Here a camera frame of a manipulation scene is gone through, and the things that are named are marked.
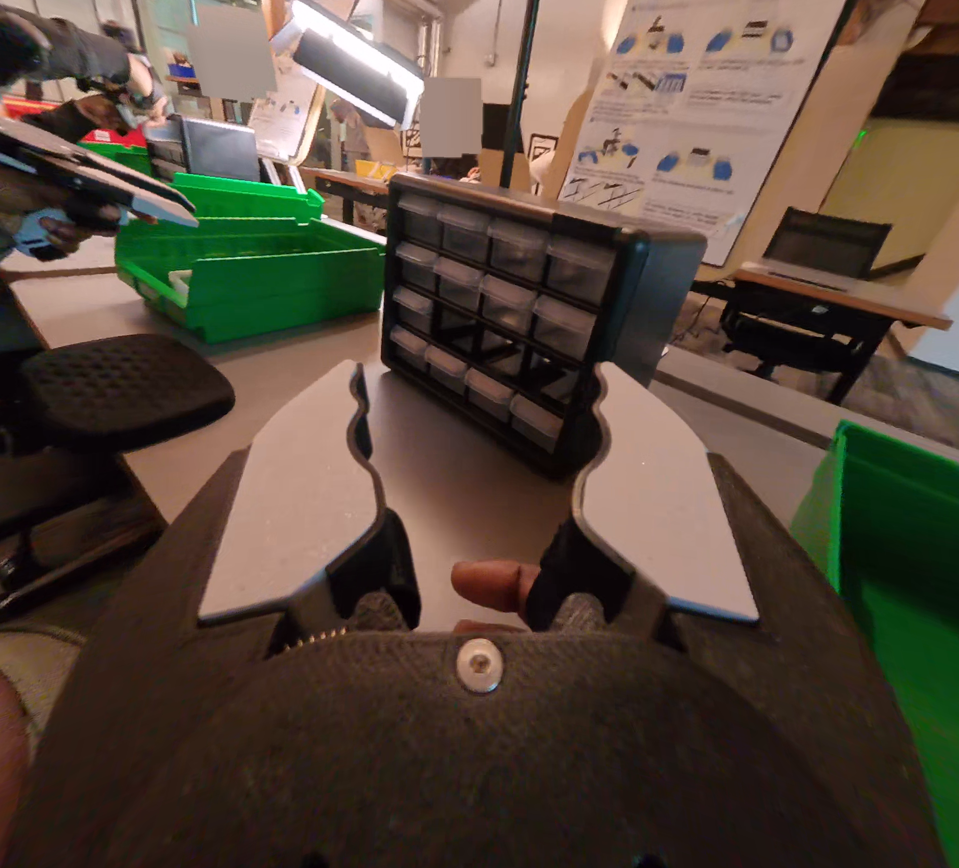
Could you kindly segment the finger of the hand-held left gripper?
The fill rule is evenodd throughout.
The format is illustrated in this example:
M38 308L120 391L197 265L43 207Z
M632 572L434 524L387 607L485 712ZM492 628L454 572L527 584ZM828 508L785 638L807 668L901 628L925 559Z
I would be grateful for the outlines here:
M122 225L160 218L160 184L102 155L3 154L3 217L71 225Z
M1 120L5 169L66 191L71 202L113 204L132 215L197 227L195 207L159 181L18 120Z

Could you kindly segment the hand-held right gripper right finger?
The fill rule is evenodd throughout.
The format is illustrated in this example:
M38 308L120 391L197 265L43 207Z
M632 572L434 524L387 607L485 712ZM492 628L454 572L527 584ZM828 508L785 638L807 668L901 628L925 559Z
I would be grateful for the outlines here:
M567 519L546 549L525 602L545 631L566 600L592 596L606 622L629 598L754 625L760 611L696 433L611 362L596 366L591 416L598 450L577 475Z

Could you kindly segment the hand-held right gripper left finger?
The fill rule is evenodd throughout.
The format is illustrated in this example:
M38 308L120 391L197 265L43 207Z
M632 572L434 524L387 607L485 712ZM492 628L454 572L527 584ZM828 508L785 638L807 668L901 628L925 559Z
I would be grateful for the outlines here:
M364 366L334 367L283 406L246 451L198 606L214 626L280 614L298 632L345 627L385 594L401 628L422 601L409 538L372 464Z

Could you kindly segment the green plastic bin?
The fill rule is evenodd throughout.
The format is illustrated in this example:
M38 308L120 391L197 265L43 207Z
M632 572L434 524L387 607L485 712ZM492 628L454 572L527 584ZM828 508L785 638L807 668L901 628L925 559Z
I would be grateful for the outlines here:
M132 222L114 252L120 280L207 345L376 313L383 298L386 243L322 219ZM177 270L193 271L185 309L168 283Z
M957 866L957 461L842 420L790 531L896 693Z
M150 156L146 146L139 145L124 145L120 143L112 142L86 142L83 141L78 143L78 145L96 155L101 155L102 157L109 159L117 164L123 165L126 168L138 172L142 175L152 177L152 169L150 164Z
M325 201L313 189L241 179L223 179L176 172L159 184L182 195L195 207L198 220L260 220L306 227L321 220Z

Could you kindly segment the black drawer cabinet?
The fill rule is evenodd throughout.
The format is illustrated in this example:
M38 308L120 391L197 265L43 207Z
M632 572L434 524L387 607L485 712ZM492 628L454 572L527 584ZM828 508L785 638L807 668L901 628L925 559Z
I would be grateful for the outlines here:
M699 268L706 248L705 238L693 230L665 227L583 205L545 203L540 198L512 190L465 181L400 174L390 181L385 294L389 285L390 207L396 200L397 191L407 187L423 188L445 200L479 200L498 213L518 213L534 220L537 225L543 225L569 238L609 247L615 251L615 268L606 288L600 308L599 327L588 355L587 366L591 380L586 393L581 397L583 406L580 417L576 420L576 425L580 428L577 438L580 439L581 445L577 448L578 455L573 460L561 461L558 464L541 464L525 457L522 451L510 446L509 439L500 439L456 407L429 393L411 377L393 371L448 409L480 427L545 477L568 478L584 467L598 450L599 431L591 416L591 408L598 395L596 366L611 362L648 387ZM381 361L385 365L382 356L384 305L385 296L381 329Z

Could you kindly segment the set of clear cabinet drawers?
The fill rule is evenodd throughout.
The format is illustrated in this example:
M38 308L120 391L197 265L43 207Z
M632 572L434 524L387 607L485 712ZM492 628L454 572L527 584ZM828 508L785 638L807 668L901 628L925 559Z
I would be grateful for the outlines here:
M615 251L409 187L391 203L389 238L385 365L525 457L577 457Z

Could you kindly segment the another person's forearm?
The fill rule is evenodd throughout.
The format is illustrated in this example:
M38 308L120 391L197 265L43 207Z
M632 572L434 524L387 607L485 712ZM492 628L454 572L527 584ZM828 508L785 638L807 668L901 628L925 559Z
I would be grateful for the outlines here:
M162 84L148 60L113 36L80 29L62 18L1 7L1 84L73 79L120 88L126 102L144 115L165 106Z

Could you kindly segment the person's left hand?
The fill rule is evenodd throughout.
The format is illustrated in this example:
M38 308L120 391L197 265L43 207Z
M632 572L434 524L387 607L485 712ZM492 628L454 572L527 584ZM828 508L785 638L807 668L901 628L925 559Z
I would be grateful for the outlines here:
M78 251L94 236L114 237L126 225L125 208L113 204L57 201L49 203L39 216L39 224L53 248L63 254Z

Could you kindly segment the person's right hand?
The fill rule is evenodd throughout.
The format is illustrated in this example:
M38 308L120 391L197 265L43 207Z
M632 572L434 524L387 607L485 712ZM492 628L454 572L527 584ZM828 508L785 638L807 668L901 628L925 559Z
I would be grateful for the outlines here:
M456 634L482 635L528 633L526 601L541 569L534 564L509 560L461 561L453 565L451 585L465 600L502 614L514 615L522 626L501 622L461 620Z

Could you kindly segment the dark flat monitor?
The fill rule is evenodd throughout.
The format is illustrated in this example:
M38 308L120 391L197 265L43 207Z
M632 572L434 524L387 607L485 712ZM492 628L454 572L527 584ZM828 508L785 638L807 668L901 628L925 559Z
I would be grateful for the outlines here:
M248 182L261 180L253 129L185 116L179 122L183 164L189 174Z

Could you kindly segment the small white poster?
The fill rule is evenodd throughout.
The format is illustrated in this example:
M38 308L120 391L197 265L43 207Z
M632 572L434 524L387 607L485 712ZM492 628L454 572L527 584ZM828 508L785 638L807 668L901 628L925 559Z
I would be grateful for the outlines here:
M324 90L291 60L280 62L276 80L277 90L253 103L247 125L260 157L299 165L313 145Z

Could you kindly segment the black office chair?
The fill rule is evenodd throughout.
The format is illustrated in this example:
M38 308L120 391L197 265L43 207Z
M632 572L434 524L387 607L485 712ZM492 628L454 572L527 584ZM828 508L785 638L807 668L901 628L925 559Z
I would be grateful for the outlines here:
M163 335L45 348L2 286L1 611L8 622L136 559L162 525L120 456L235 404L228 380Z

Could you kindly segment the wooden work table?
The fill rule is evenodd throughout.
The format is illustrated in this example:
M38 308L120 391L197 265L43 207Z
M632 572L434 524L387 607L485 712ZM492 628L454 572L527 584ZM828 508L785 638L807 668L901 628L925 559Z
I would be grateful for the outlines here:
M332 218L349 226L357 226L357 207L386 212L390 190L386 182L369 179L335 169L299 166L298 173L307 188L316 190L325 200L338 200L340 215Z

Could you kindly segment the black desk chair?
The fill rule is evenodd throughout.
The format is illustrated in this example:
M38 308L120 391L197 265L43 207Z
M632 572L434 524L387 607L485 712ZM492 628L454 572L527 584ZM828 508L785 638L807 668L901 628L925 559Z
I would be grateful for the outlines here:
M856 382L892 321L841 304L755 283L737 282L720 316L722 351L758 361L770 376L780 367L835 374Z

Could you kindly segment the studio light panel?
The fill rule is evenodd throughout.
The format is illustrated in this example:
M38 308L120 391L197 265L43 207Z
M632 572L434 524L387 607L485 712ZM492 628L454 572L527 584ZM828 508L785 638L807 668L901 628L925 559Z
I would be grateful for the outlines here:
M386 127L412 126L425 89L418 64L312 0L291 0L287 11L270 40L274 57Z

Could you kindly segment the wooden desk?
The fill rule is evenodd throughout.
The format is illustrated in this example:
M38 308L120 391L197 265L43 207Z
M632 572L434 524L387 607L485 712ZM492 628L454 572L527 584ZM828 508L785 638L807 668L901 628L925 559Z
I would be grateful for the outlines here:
M761 260L741 265L734 275L734 284L737 282L755 283L863 310L888 318L892 321L891 327L894 323L899 323L910 328L925 327L945 332L953 326L953 320L943 311L921 304L916 298L905 295L900 288L864 279L831 275L780 262ZM831 404L839 405L859 377L856 382L850 383L838 375L835 376L836 380L826 399Z

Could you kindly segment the black laptop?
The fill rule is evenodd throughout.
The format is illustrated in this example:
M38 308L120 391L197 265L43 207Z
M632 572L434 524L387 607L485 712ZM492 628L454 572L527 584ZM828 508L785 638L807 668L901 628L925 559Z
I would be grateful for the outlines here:
M867 279L892 229L889 223L863 222L789 206L762 258Z

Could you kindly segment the dark metal pole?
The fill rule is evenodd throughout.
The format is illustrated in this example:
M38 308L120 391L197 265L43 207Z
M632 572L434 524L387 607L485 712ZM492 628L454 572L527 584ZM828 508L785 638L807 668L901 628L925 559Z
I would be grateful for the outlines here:
M520 48L512 88L498 185L509 189L512 184L516 155L521 146L521 115L525 100L535 27L541 0L526 0L522 20Z

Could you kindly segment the white instruction poster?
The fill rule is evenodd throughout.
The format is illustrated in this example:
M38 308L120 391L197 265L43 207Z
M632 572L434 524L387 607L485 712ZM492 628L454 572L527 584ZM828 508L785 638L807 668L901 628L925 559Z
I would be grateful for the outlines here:
M627 0L558 198L725 262L850 0Z

